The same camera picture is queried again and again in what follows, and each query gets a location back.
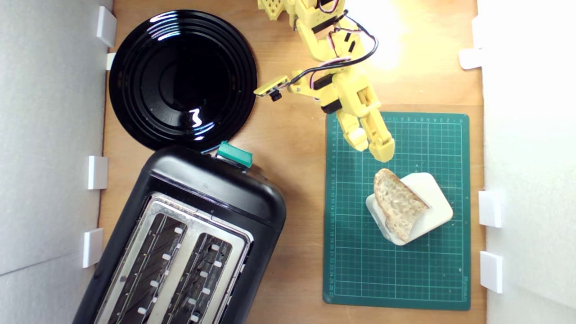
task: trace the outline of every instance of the black plate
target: black plate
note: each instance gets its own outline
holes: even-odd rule
[[[254,57],[234,26],[208,13],[176,10],[126,37],[109,92],[118,120],[144,146],[181,144],[205,152],[240,130],[256,84]]]

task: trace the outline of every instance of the bread crust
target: bread crust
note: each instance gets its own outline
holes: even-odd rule
[[[386,217],[385,226],[399,239],[408,242],[416,221],[430,207],[389,169],[374,176],[374,196]]]

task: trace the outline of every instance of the black toaster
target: black toaster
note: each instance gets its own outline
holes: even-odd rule
[[[74,323],[243,323],[285,218],[279,191],[246,165],[160,149],[142,169]]]

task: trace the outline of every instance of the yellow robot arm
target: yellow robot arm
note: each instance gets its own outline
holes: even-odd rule
[[[293,78],[278,77],[254,93],[279,100],[281,90],[309,96],[327,114],[335,113],[346,141],[354,149],[368,149],[381,162],[392,159],[395,142],[379,112],[381,106],[366,73],[358,65],[374,53],[377,39],[346,16],[344,0],[257,0],[271,20],[282,11],[290,16],[290,25],[298,29],[309,55],[322,62],[317,68],[295,71]],[[327,28],[328,35],[317,38]],[[374,39],[369,54],[360,40],[366,33]]]

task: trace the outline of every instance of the wooden surface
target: wooden surface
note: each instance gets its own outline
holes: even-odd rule
[[[374,3],[380,3],[379,10]],[[260,285],[248,323],[482,323],[486,292],[479,284],[477,191],[483,188],[482,82],[462,71],[458,51],[472,46],[474,0],[348,0],[350,16],[378,36],[367,63],[383,110],[465,113],[471,121],[472,308],[466,312],[328,305],[322,301],[325,115],[312,102],[284,95],[257,99],[243,129],[230,141],[254,153],[255,163],[282,188],[287,220]],[[286,15],[269,21],[256,1],[115,0],[116,45],[140,22],[174,9],[214,13],[235,25],[251,44],[260,83],[316,65]],[[105,241],[151,151],[120,126],[107,99],[104,155],[109,184],[102,193]]]

